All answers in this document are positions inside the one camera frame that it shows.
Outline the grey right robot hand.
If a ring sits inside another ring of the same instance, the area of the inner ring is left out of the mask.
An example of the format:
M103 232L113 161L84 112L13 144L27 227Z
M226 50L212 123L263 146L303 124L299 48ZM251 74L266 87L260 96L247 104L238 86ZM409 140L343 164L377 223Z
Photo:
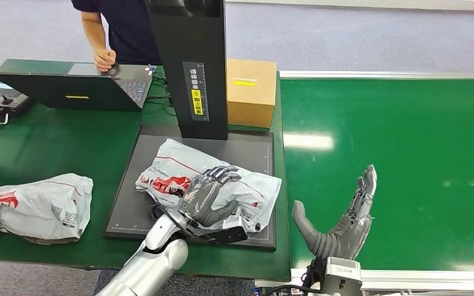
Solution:
M328 232L316 230L306 217L304 204L299 200L294 201L292 218L308 250L316 258L355 260L372 225L370 211L376 186L377 172L374 165L370 164L363 175L357 178L357 188L348 209Z

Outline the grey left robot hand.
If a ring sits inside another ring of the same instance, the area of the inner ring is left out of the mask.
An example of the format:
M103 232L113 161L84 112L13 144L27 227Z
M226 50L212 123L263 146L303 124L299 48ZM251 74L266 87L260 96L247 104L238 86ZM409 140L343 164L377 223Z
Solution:
M195 176L182 196L179 210L205 228L228 218L236 210L237 201L231 200L216 210L212 205L226 183L241 179L237 171L231 165L215 166Z

